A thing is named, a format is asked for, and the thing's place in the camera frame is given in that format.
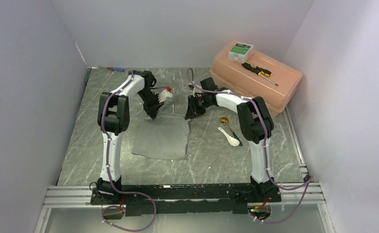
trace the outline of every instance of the white wall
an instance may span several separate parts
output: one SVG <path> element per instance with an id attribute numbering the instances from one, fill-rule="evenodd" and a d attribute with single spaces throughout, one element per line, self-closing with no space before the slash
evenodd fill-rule
<path id="1" fill-rule="evenodd" d="M 379 232 L 379 1 L 316 0 L 284 59 L 289 107 L 337 232 Z"/>
<path id="2" fill-rule="evenodd" d="M 50 0 L 0 0 L 0 233 L 34 231 L 85 76 Z"/>
<path id="3" fill-rule="evenodd" d="M 208 67 L 234 38 L 282 59 L 313 0 L 52 0 L 89 66 Z"/>

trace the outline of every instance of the spoon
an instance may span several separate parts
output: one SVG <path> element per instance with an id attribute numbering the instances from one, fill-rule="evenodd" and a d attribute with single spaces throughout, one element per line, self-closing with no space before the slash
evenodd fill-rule
<path id="1" fill-rule="evenodd" d="M 242 146 L 241 140 L 239 140 L 239 137 L 236 135 L 236 133 L 232 130 L 232 128 L 229 126 L 229 119 L 226 117 L 221 117 L 221 122 L 228 125 L 229 130 L 232 132 L 232 135 L 234 138 L 236 138 L 239 141 L 239 145 Z"/>
<path id="2" fill-rule="evenodd" d="M 225 137 L 227 138 L 231 146 L 234 146 L 234 147 L 239 146 L 239 141 L 236 140 L 236 138 L 229 136 L 229 134 L 227 134 L 227 132 L 225 132 L 225 130 L 222 129 L 222 127 L 218 127 L 218 130 L 221 131 L 225 135 Z"/>

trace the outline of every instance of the orange plastic box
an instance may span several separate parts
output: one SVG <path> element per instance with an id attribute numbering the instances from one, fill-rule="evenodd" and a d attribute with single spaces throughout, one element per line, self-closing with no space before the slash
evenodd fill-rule
<path id="1" fill-rule="evenodd" d="M 214 59 L 211 75 L 218 87 L 227 87 L 247 97 L 261 96 L 269 109 L 271 117 L 282 112 L 297 89 L 302 73 L 254 50 L 247 62 L 253 66 L 272 72 L 268 77 L 279 86 L 275 86 L 264 77 L 245 69 L 241 63 L 228 59 L 228 52 L 238 43 L 231 41 Z"/>

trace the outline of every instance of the green label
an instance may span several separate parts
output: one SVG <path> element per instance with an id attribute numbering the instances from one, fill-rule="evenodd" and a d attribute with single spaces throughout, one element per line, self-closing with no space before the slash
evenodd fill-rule
<path id="1" fill-rule="evenodd" d="M 245 55 L 249 48 L 251 48 L 250 45 L 244 45 L 244 44 L 240 44 L 240 43 L 237 43 L 232 49 L 231 49 L 231 52 L 235 52 L 235 53 L 239 53 L 239 54 L 243 54 Z"/>

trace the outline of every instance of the marble-patterned floor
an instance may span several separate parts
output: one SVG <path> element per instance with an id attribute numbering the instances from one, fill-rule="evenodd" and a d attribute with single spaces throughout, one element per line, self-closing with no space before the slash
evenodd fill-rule
<path id="1" fill-rule="evenodd" d="M 173 88 L 174 99 L 160 112 L 185 115 L 187 96 L 192 94 L 186 79 L 187 68 L 131 68 L 149 70 L 157 78 L 157 86 Z M 210 77 L 209 68 L 195 68 L 195 81 Z M 102 166 L 103 141 L 97 125 L 99 96 L 112 91 L 127 78 L 127 72 L 92 69 L 78 111 L 74 131 L 62 166 L 58 185 L 87 185 L 99 178 Z M 187 160 L 156 160 L 131 154 L 133 142 L 142 119 L 146 116 L 138 95 L 130 99 L 131 122 L 121 150 L 123 184 L 244 183 L 252 170 L 247 141 L 242 137 L 236 113 L 211 107 L 203 116 L 189 122 L 189 156 Z M 227 117 L 244 143 L 232 147 L 218 131 L 219 119 Z M 296 149 L 285 112 L 274 118 L 275 128 L 269 147 L 271 169 L 277 182 L 302 182 Z"/>

